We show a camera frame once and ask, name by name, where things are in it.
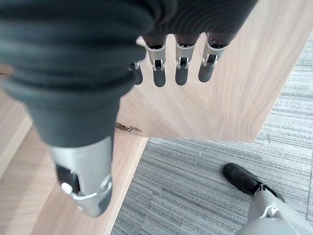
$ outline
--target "wood grain surface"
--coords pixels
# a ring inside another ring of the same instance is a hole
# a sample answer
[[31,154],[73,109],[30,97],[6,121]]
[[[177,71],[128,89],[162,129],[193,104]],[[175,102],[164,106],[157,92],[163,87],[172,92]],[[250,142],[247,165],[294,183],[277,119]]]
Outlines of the wood grain surface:
[[0,88],[0,178],[31,127],[23,105]]
[[61,192],[47,148],[32,128],[0,180],[0,234],[110,234],[147,140],[116,131],[111,203],[92,219]]
[[310,35],[312,15],[311,0],[259,1],[207,83],[198,80],[205,42],[199,38],[182,87],[168,36],[165,86],[154,85],[146,56],[143,83],[122,98],[117,121],[148,137],[253,141]]
[[31,128],[0,180],[0,234],[30,234],[55,181],[47,147]]

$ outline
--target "robotic hand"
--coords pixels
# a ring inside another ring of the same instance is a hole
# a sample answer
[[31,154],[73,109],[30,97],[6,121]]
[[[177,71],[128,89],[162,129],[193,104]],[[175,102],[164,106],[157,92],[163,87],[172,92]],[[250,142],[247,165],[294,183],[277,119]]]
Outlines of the robotic hand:
[[60,185],[99,216],[112,194],[112,145],[119,100],[142,82],[146,49],[155,85],[165,84],[166,35],[176,36],[176,83],[187,81],[194,45],[207,33],[199,80],[210,79],[257,0],[2,0],[3,86],[23,102],[51,149]]

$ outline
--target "floor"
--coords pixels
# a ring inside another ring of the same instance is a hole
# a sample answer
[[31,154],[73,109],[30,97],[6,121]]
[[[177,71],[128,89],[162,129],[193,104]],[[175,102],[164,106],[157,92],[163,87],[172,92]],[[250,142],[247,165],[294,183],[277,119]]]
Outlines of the floor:
[[228,162],[313,224],[313,35],[254,143],[150,139],[111,234],[235,234],[250,197],[223,178]]

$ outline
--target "metal hinge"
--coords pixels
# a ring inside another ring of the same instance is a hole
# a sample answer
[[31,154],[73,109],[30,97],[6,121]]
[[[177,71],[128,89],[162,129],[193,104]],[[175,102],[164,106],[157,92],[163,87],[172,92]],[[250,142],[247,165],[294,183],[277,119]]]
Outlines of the metal hinge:
[[132,130],[135,130],[135,131],[141,132],[141,130],[139,130],[139,129],[138,129],[137,127],[135,127],[135,126],[127,127],[127,126],[125,126],[125,125],[123,125],[123,124],[121,124],[121,123],[119,123],[119,122],[116,122],[116,123],[115,123],[115,127],[118,128],[118,129],[120,129],[120,130],[122,130],[122,131],[128,131],[128,132],[130,132],[130,131],[132,131]]

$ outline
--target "black shoe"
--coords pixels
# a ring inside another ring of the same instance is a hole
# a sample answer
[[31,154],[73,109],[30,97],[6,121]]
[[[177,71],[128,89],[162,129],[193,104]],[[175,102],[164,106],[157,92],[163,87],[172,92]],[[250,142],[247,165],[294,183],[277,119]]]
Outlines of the black shoe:
[[285,202],[285,199],[279,193],[263,184],[256,175],[244,169],[242,166],[228,163],[223,167],[223,174],[233,186],[245,194],[253,196],[258,189],[263,187],[270,191],[275,197]]

